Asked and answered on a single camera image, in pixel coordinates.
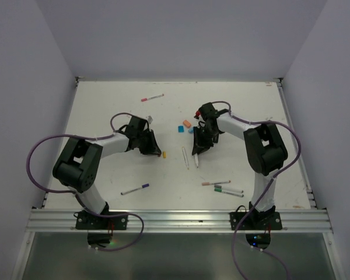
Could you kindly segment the dark red cap thin pen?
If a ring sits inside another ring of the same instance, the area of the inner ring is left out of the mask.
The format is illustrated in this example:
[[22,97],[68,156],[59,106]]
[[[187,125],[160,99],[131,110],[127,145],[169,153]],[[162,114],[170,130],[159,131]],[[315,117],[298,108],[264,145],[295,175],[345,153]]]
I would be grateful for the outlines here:
[[200,164],[199,164],[199,159],[198,159],[198,154],[197,153],[194,155],[194,160],[195,160],[196,168],[199,168]]

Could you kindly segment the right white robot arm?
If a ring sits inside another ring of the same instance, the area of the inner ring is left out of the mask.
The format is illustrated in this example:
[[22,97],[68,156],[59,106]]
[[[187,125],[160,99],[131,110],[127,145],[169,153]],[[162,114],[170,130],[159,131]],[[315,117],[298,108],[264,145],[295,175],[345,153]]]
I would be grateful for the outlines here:
[[248,122],[233,115],[230,110],[217,110],[212,103],[203,104],[194,118],[193,155],[200,155],[218,143],[219,136],[228,133],[244,141],[247,160],[254,171],[254,191],[248,222],[255,229],[269,222],[267,211],[274,208],[275,175],[288,158],[284,141],[273,122]]

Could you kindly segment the pink cap thin pen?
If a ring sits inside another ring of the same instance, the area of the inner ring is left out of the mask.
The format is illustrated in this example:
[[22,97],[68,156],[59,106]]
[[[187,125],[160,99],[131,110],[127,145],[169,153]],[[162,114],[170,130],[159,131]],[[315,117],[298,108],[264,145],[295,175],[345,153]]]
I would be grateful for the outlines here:
[[163,97],[163,96],[164,96],[164,94],[162,93],[162,94],[159,94],[159,95],[156,95],[156,96],[145,97],[145,98],[141,99],[141,102],[147,102],[147,101],[149,101],[149,100],[161,98],[161,97]]

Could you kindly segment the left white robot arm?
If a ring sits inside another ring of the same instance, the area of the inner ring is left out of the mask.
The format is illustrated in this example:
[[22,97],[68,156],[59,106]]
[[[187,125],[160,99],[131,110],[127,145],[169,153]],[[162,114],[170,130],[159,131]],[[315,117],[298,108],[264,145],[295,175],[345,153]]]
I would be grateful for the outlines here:
[[130,117],[128,124],[107,137],[89,140],[69,136],[53,167],[53,178],[74,193],[81,206],[91,212],[89,222],[96,229],[105,228],[110,221],[105,211],[108,204],[95,186],[100,161],[134,149],[143,155],[162,154],[149,121],[135,115]]

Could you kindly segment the orange highlighter cap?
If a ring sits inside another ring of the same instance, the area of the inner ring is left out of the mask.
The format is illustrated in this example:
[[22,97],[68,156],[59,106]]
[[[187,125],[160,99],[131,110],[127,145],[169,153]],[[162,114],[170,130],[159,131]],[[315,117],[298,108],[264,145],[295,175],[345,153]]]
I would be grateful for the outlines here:
[[192,126],[191,123],[187,120],[183,121],[183,125],[186,126],[187,128],[190,128]]

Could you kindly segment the purple cap thin pen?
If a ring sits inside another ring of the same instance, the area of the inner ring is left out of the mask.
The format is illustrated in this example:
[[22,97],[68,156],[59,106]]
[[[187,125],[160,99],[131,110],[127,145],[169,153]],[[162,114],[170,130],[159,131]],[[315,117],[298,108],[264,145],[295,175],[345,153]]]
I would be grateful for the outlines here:
[[130,193],[133,193],[133,192],[136,192],[136,191],[139,191],[139,190],[142,190],[144,188],[147,188],[149,187],[150,184],[144,184],[144,185],[141,185],[140,187],[137,187],[137,188],[134,188],[134,189],[131,189],[131,190],[127,190],[127,191],[123,191],[123,192],[120,192],[121,195],[127,195],[127,194],[130,194]]

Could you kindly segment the yellow cap thin pen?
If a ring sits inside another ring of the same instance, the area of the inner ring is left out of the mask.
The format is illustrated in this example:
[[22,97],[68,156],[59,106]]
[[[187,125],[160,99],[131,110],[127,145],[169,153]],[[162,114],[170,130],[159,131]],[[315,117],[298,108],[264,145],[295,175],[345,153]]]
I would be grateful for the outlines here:
[[186,149],[184,146],[182,146],[182,153],[183,153],[183,158],[184,158],[184,163],[185,163],[185,166],[187,168],[187,170],[189,170],[190,168],[190,165],[189,165],[189,161],[188,161],[188,157],[187,157],[187,152],[186,152]]

